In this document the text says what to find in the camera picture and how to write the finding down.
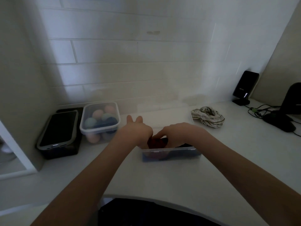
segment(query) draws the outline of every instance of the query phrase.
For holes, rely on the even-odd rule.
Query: hand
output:
[[[189,135],[193,129],[197,128],[195,125],[189,123],[178,123],[164,127],[160,132],[153,136],[153,139],[160,139],[163,136],[168,138],[168,143],[165,148],[179,147],[188,143]]]
[[[126,117],[126,125],[118,130],[116,135],[122,138],[124,142],[132,140],[135,146],[145,149],[147,141],[153,135],[153,129],[143,123],[142,116],[137,117],[134,122],[133,118],[128,115]]]

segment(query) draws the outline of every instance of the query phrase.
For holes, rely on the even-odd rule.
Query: person's left hand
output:
[[[131,115],[126,117],[126,125],[118,130],[117,134],[120,138],[126,140],[133,140],[134,144],[141,149],[146,149],[147,141],[153,136],[153,129],[143,123],[142,116],[133,121]]]

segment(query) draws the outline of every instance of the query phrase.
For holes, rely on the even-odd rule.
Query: wall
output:
[[[0,28],[0,121],[39,169],[35,143],[55,104],[12,0],[0,0]]]
[[[299,0],[36,0],[59,105],[121,113],[226,101],[261,73]]]
[[[301,2],[254,90],[253,97],[271,105],[281,105],[289,87],[301,82]]]

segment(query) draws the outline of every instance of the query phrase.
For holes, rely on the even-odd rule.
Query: person's right hand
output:
[[[189,123],[178,123],[164,127],[160,132],[153,136],[153,139],[160,139],[163,136],[168,138],[168,143],[165,148],[179,147],[188,143],[189,135],[193,129],[197,128],[195,125]]]

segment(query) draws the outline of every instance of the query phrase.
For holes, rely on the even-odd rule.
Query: container of colorful balls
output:
[[[90,143],[110,141],[120,123],[116,102],[88,104],[84,107],[80,131]]]

